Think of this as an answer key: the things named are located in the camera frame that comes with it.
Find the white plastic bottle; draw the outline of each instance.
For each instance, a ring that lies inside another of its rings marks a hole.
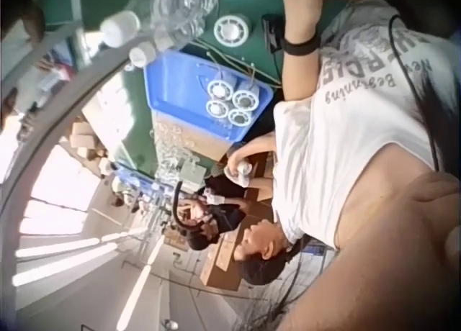
[[[156,39],[162,33],[171,34],[184,30],[188,25],[200,27],[201,20],[210,13],[217,1],[130,0],[123,11],[106,18],[100,30],[104,34],[104,42],[110,47],[121,47],[137,35]]]
[[[218,0],[153,0],[153,21],[178,29],[186,22],[206,17],[217,3]]]
[[[204,28],[205,21],[197,19],[172,32],[159,29],[154,32],[153,37],[146,36],[146,41],[130,50],[130,61],[136,67],[144,68],[160,53],[167,50],[181,50],[194,38],[200,36]]]

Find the ceiling light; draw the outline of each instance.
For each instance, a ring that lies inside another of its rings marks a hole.
[[[99,244],[99,239],[96,239],[94,237],[92,239],[63,242],[63,243],[58,243],[55,245],[22,248],[16,251],[16,257],[17,258],[27,258],[27,257],[35,257],[38,255],[62,253],[68,250],[77,250],[79,248],[85,248],[85,247],[94,246],[97,244]]]
[[[133,314],[133,310],[135,309],[136,303],[138,302],[139,296],[141,295],[141,291],[143,290],[144,284],[146,284],[147,278],[149,277],[149,273],[151,272],[151,266],[146,265],[144,266],[141,274],[136,281],[136,284],[131,291],[131,295],[127,300],[127,304],[123,309],[122,314],[117,323],[117,331],[125,331],[130,322],[131,315]]]
[[[137,234],[140,234],[142,232],[145,232],[147,230],[146,227],[141,227],[141,228],[135,228],[135,229],[131,229],[128,231],[128,234],[129,235],[137,235]]]
[[[155,261],[158,253],[160,252],[160,248],[164,243],[164,240],[165,240],[165,235],[160,236],[160,239],[158,239],[156,245],[152,249],[151,254],[149,255],[149,259],[147,260],[147,265],[152,265],[152,263]]]
[[[121,237],[128,236],[127,232],[116,232],[115,234],[108,234],[101,237],[102,242],[113,241],[120,239]]]
[[[13,276],[12,283],[13,286],[22,286],[34,281],[39,281],[40,279],[50,277],[57,273],[63,272],[70,268],[74,268],[80,264],[86,263],[92,259],[98,258],[101,255],[112,252],[117,248],[116,243],[107,243],[101,247],[95,248],[93,250],[88,250],[84,253],[73,255],[69,258],[56,261],[47,265],[39,266],[38,268],[33,268],[25,272],[18,273]]]

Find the small white box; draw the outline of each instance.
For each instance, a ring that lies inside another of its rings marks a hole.
[[[190,161],[185,162],[179,173],[179,179],[183,181],[183,189],[190,193],[198,190],[202,186],[206,173],[206,168]]]
[[[74,122],[72,125],[73,135],[93,135],[94,131],[88,122]]]
[[[96,138],[93,135],[71,135],[69,137],[71,147],[73,148],[96,148]]]

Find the black device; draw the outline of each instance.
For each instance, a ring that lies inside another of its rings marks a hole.
[[[314,37],[300,44],[292,44],[285,39],[285,18],[280,14],[265,14],[261,17],[261,25],[264,31],[266,49],[274,54],[279,50],[295,56],[311,54],[320,47],[320,36],[315,33]]]
[[[261,17],[266,49],[274,54],[282,49],[282,39],[285,34],[285,18],[280,14],[265,14]]]

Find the green table surface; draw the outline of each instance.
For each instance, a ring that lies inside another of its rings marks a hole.
[[[85,29],[95,31],[105,17],[121,10],[128,0],[81,0],[81,9]],[[325,0],[323,15],[319,30],[323,31],[331,20],[344,8],[346,1]],[[215,20],[226,14],[242,14],[251,21],[251,35],[246,43],[240,47],[229,48],[219,45],[212,33]],[[219,0],[219,6],[207,18],[207,27],[201,39],[215,46],[221,52],[235,58],[244,59],[253,63],[257,69],[272,77],[277,77],[277,70],[272,55],[264,47],[264,36],[261,27],[263,14],[283,14],[282,0]],[[204,57],[199,48],[187,47],[186,51]],[[278,66],[282,67],[282,54],[277,53]],[[128,99],[132,105],[135,124],[123,145],[136,164],[136,168],[152,175],[156,168],[156,152],[149,135],[152,130],[151,111],[147,105],[142,71],[121,72]],[[210,168],[211,160],[202,158],[202,165]]]

